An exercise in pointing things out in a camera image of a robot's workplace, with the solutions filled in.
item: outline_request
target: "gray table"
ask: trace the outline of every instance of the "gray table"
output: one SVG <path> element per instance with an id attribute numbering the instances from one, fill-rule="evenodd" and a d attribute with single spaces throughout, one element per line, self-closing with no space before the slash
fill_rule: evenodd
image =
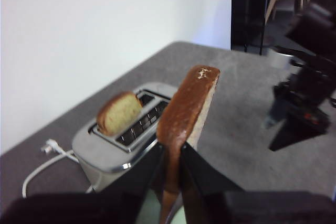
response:
<path id="1" fill-rule="evenodd" d="M 265 130 L 261 124 L 273 101 L 271 87 L 288 72 L 271 68 L 265 57 L 175 42 L 1 156 L 1 210 L 21 197 L 26 176 L 54 155 L 40 152 L 45 140 L 54 138 L 69 150 L 75 133 L 110 97 L 150 81 L 178 86 L 196 64 L 221 70 L 198 146 L 211 165 L 248 190 L 332 194 L 336 183 L 336 110 L 328 104 L 322 106 L 332 122 L 328 135 L 272 152 L 268 145 L 279 126 Z M 33 179 L 28 195 L 84 191 L 88 186 L 80 166 L 64 159 Z"/>

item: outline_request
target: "silver toaster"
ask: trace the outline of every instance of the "silver toaster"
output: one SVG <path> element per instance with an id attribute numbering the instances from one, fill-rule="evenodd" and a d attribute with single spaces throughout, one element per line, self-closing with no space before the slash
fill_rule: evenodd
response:
<path id="1" fill-rule="evenodd" d="M 176 91 L 168 84 L 146 83 L 133 90 L 143 108 L 121 134 L 101 134 L 95 118 L 77 132 L 72 149 L 95 191 L 103 190 L 131 169 L 155 145 L 159 118 Z"/>

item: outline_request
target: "cord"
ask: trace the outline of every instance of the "cord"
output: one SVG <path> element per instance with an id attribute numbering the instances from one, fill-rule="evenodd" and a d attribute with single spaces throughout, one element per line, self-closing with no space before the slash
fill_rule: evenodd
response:
<path id="1" fill-rule="evenodd" d="M 54 152 L 58 152 L 59 155 L 57 155 L 56 157 L 53 157 L 52 159 L 46 161 L 45 163 L 41 164 L 39 167 L 37 167 L 34 171 L 32 171 L 27 177 L 26 179 L 24 180 L 23 184 L 22 184 L 22 197 L 23 198 L 27 198 L 27 186 L 28 186 L 28 183 L 37 175 L 39 174 L 40 172 L 42 172 L 44 169 L 46 169 L 47 167 L 49 167 L 50 165 L 54 164 L 55 162 L 63 159 L 63 158 L 68 158 L 76 163 L 79 163 L 78 162 L 78 159 L 75 158 L 73 156 L 73 150 L 69 150 L 69 151 L 64 151 L 58 144 L 55 140 L 53 139 L 48 139 L 46 141 L 46 145 L 43 146 L 41 148 L 41 151 L 45 152 L 45 153 L 49 153 L 51 151 L 54 151 Z M 87 190 L 86 190 L 86 194 L 90 193 L 93 191 L 93 187 L 90 186 Z"/>

